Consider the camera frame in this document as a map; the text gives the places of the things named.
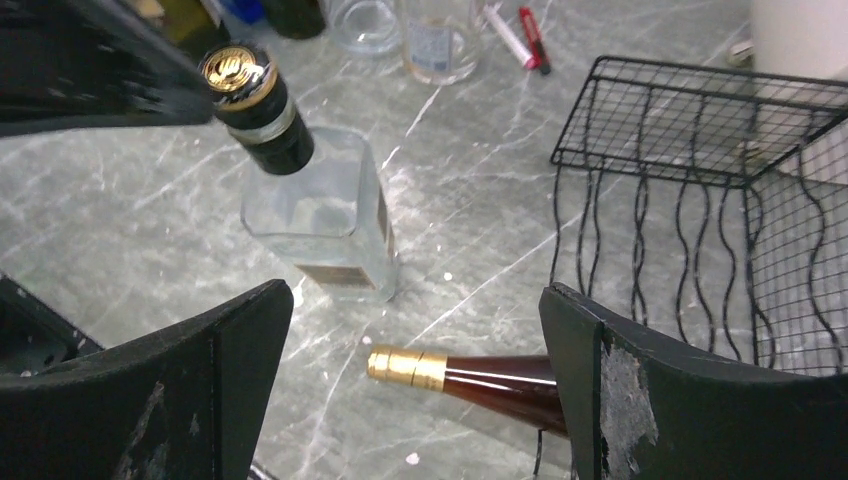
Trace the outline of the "black gold capped clear bottle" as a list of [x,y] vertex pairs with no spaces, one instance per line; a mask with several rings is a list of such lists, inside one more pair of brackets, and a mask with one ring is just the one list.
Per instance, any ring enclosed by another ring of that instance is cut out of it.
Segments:
[[308,126],[276,62],[252,42],[212,48],[198,70],[216,118],[252,160],[240,210],[251,236],[332,297],[391,299],[399,260],[369,142]]

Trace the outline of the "silver capped clear bottle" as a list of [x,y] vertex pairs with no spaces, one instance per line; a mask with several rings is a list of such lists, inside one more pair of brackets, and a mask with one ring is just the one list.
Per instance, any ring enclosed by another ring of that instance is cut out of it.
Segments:
[[383,56],[398,48],[401,33],[395,1],[332,0],[325,4],[330,35],[343,49]]

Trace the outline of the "blue labelled clear bottle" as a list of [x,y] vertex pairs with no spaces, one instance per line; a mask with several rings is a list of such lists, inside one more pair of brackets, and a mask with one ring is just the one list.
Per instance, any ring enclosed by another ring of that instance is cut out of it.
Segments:
[[219,3],[232,16],[247,25],[255,25],[266,17],[260,0],[220,0]]

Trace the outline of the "silver necked green wine bottle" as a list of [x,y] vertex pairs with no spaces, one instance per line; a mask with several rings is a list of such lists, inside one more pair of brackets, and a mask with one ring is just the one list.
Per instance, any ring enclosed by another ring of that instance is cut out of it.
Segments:
[[194,64],[231,39],[218,1],[130,0],[129,5]]

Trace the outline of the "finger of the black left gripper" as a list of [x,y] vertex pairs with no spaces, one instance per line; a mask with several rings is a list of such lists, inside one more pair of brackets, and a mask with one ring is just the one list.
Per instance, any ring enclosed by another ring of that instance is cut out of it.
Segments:
[[2,137],[212,117],[195,62],[128,2],[2,2]]

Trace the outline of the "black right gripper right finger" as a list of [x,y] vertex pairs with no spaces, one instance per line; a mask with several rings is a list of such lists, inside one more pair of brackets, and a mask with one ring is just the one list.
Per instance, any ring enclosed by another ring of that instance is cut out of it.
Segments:
[[846,477],[845,375],[730,360],[560,283],[539,313],[581,478]]

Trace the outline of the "gold capped amber wine bottle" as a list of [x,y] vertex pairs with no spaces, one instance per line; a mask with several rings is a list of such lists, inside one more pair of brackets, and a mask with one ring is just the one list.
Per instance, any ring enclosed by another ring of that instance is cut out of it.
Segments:
[[546,355],[462,357],[377,345],[367,358],[366,372],[377,381],[450,395],[569,436]]

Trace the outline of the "dark wine bottle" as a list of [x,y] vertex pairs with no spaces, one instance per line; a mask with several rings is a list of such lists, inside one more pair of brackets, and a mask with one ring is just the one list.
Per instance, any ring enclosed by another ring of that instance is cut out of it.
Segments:
[[269,25],[284,38],[307,40],[326,28],[318,0],[260,0],[260,4]]

